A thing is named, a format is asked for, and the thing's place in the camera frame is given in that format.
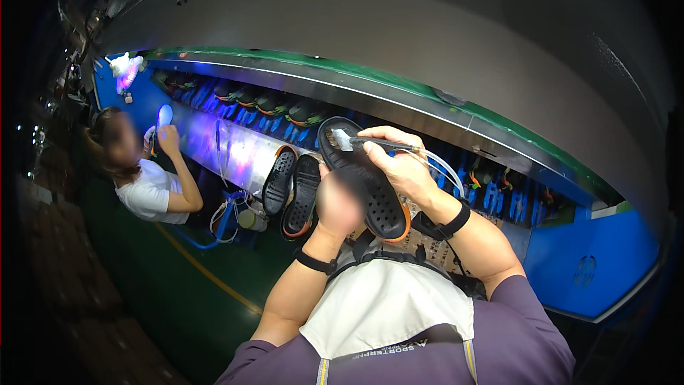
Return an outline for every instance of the brown hair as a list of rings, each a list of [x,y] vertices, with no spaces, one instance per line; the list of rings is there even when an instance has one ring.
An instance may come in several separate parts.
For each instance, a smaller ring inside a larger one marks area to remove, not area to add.
[[[100,166],[111,177],[129,179],[140,173],[139,163],[136,163],[131,167],[116,167],[108,162],[107,155],[105,154],[107,144],[110,142],[110,137],[105,135],[105,129],[107,128],[107,124],[120,112],[121,109],[116,106],[104,108],[97,116],[97,119],[95,119],[92,128],[85,129],[86,145],[88,146],[88,150],[90,150],[92,155],[95,156],[100,163]]]

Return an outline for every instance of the hand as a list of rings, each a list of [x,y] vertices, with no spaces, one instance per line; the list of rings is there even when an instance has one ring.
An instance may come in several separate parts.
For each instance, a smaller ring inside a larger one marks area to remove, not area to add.
[[[336,179],[325,164],[319,164],[321,184],[316,192],[318,226],[340,243],[363,222],[365,211],[360,200]]]
[[[398,143],[425,148],[423,140],[417,135],[405,133],[391,126],[367,128],[359,131],[358,136],[397,141]],[[387,180],[394,189],[414,201],[418,206],[426,205],[433,194],[439,190],[437,184],[432,180],[427,164],[412,154],[396,152],[394,158],[390,158],[385,150],[372,141],[364,143],[363,150],[366,151],[373,164],[377,165],[387,175]]]
[[[144,152],[149,152],[150,151],[150,140],[152,139],[152,136],[155,133],[156,126],[152,125],[150,126],[147,131],[145,132],[145,136],[143,137],[145,140],[143,151]]]
[[[169,156],[172,157],[180,154],[181,138],[178,135],[175,125],[164,125],[158,131],[159,146]]]

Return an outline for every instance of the white glove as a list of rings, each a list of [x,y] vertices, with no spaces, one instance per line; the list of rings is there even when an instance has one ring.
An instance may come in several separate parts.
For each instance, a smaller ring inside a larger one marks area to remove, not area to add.
[[[155,126],[155,125],[152,125],[152,126],[150,126],[150,127],[148,128],[148,130],[145,132],[145,137],[144,137],[144,138],[145,138],[145,143],[144,143],[144,146],[143,146],[143,148],[142,148],[142,150],[144,150],[145,152],[149,152],[149,151],[150,151],[150,141],[152,140],[152,135],[154,135],[154,133],[155,133],[155,128],[156,128],[156,126]]]

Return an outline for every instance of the black wristband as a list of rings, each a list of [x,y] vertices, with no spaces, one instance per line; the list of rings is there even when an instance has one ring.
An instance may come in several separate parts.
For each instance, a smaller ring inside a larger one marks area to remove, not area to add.
[[[330,263],[325,263],[318,261],[311,257],[310,255],[304,253],[301,248],[297,247],[295,249],[295,259],[302,265],[313,269],[314,271],[325,272],[326,275],[330,275],[337,269],[337,259],[332,259]]]
[[[467,201],[462,198],[457,198],[460,201],[462,208],[456,217],[446,225],[436,225],[432,220],[425,215],[424,212],[418,211],[418,214],[411,220],[411,227],[418,230],[424,235],[428,235],[436,241],[447,241],[454,236],[458,230],[466,224],[470,218],[470,207]]]

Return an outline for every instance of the black shoe sole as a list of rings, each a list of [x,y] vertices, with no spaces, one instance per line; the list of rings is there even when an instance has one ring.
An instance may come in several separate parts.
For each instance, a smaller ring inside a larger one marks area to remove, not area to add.
[[[410,229],[408,206],[399,201],[397,192],[387,180],[381,169],[375,166],[363,150],[344,152],[333,148],[326,130],[340,128],[351,137],[361,127],[341,116],[330,117],[318,128],[319,152],[330,170],[346,169],[357,175],[365,184],[364,205],[367,207],[366,227],[376,236],[389,242],[402,240]]]
[[[287,239],[302,236],[311,225],[316,191],[321,182],[318,160],[313,156],[302,155],[297,160],[293,179],[294,196],[280,220],[280,229]]]
[[[266,177],[261,191],[263,209],[267,215],[275,215],[282,210],[290,196],[290,177],[297,162],[297,152],[290,145],[283,145],[276,153],[278,158]]]

